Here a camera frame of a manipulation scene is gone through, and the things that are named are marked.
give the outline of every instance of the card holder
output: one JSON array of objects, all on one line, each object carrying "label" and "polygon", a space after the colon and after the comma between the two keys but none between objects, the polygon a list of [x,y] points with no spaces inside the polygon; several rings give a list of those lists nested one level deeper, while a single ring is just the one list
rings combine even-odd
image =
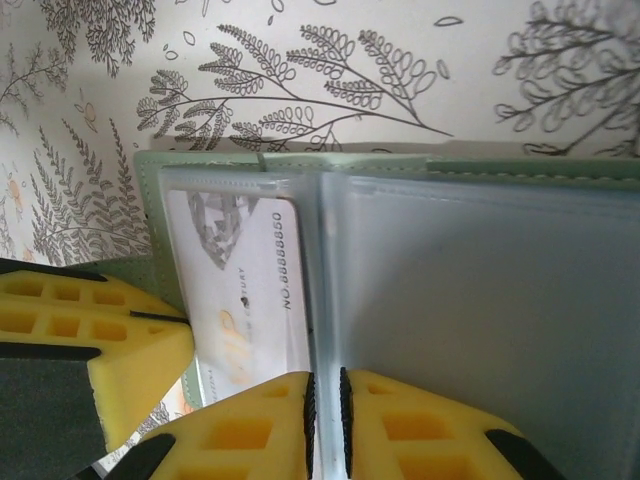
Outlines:
[{"label": "card holder", "polygon": [[[182,175],[296,206],[324,478],[344,475],[330,394],[340,366],[502,416],[568,478],[640,474],[637,193],[303,173],[303,163],[174,165],[147,182],[160,192],[162,178]],[[171,277],[161,223],[158,265]]]}]

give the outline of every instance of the card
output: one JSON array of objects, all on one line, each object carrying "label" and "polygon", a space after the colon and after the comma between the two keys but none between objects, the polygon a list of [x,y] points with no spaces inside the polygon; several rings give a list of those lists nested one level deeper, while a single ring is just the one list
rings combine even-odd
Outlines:
[{"label": "card", "polygon": [[170,190],[166,204],[204,403],[309,370],[293,203]]}]

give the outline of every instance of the botanical print wallpaper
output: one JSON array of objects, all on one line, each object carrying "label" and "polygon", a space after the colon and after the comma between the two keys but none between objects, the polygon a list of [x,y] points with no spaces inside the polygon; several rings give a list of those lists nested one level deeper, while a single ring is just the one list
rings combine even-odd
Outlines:
[{"label": "botanical print wallpaper", "polygon": [[139,149],[638,156],[632,0],[0,0],[0,254],[145,254]]}]

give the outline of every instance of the white card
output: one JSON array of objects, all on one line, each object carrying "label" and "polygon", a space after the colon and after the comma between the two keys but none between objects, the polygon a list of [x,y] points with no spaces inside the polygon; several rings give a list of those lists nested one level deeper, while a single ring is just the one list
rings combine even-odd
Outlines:
[{"label": "white card", "polygon": [[194,190],[166,203],[205,404],[309,370],[294,205]]}]

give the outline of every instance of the wallpaper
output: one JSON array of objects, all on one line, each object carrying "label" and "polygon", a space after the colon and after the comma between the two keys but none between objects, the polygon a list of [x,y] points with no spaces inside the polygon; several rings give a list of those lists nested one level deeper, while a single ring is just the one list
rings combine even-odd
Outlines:
[{"label": "wallpaper", "polygon": [[0,255],[149,252],[139,149],[637,156],[632,0],[0,0]]}]

